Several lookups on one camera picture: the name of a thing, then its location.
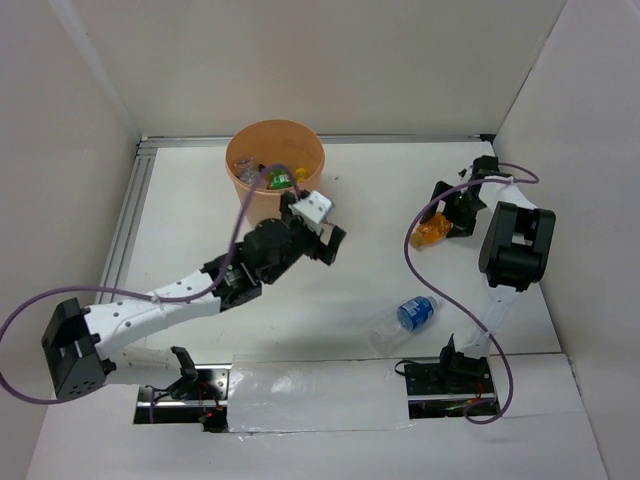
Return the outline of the blue label bottle white cap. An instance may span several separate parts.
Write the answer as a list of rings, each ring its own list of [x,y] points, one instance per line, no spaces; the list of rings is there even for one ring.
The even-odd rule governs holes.
[[[432,296],[416,296],[387,308],[368,326],[368,338],[374,350],[389,357],[419,335],[433,317],[437,301]]]

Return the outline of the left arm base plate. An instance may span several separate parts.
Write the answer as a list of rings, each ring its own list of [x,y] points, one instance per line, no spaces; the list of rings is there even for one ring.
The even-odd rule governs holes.
[[[230,363],[197,365],[198,379],[180,398],[140,387],[133,424],[198,425],[203,432],[225,433],[231,367]]]

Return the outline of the orange juice bottle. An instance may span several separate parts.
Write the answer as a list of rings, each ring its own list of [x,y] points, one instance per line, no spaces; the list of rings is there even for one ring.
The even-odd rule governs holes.
[[[409,245],[416,250],[433,246],[445,238],[451,229],[451,222],[441,212],[436,212],[416,227],[409,238]]]

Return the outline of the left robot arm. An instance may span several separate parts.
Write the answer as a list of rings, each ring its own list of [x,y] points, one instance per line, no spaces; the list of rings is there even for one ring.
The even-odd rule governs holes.
[[[71,401],[107,384],[153,388],[175,400],[189,397],[201,377],[187,349],[136,347],[136,342],[175,325],[244,305],[273,284],[301,257],[331,265],[346,233],[339,227],[322,240],[333,203],[318,191],[280,197],[280,215],[259,222],[231,258],[220,256],[189,276],[128,299],[81,307],[61,302],[41,345],[55,397]]]

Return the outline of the green plastic bottle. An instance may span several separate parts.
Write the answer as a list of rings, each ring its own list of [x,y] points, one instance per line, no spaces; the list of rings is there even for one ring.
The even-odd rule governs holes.
[[[290,188],[292,180],[290,175],[284,170],[276,170],[269,174],[268,188],[280,190]]]

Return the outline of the red label clear water bottle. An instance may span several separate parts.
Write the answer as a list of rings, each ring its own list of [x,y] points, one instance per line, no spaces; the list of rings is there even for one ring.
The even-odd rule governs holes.
[[[254,157],[240,158],[234,163],[236,177],[245,184],[254,183],[264,168]]]

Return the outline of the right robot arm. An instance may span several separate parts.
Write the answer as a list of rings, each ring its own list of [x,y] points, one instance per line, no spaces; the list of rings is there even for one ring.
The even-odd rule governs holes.
[[[501,165],[495,156],[475,159],[470,171],[460,172],[471,185],[441,199],[442,208],[430,207],[409,239],[411,247],[421,249],[444,238],[469,237],[478,212],[487,209],[492,214],[478,260],[485,275],[476,295],[483,326],[452,335],[442,348],[436,379],[448,392],[460,391],[487,373],[491,337],[517,297],[541,280],[548,262],[556,215],[530,202]]]

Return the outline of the yellow cap clear bottle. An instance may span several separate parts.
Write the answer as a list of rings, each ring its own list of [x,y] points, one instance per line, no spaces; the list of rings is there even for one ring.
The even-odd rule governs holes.
[[[298,168],[295,171],[295,178],[297,182],[304,182],[308,179],[309,175],[305,168]]]

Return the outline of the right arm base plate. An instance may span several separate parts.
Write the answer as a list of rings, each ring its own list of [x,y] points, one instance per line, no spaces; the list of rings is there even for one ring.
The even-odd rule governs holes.
[[[394,372],[404,379],[411,420],[459,418],[467,407],[470,417],[500,411],[488,370],[477,378],[449,378],[437,362],[402,359],[394,365]]]

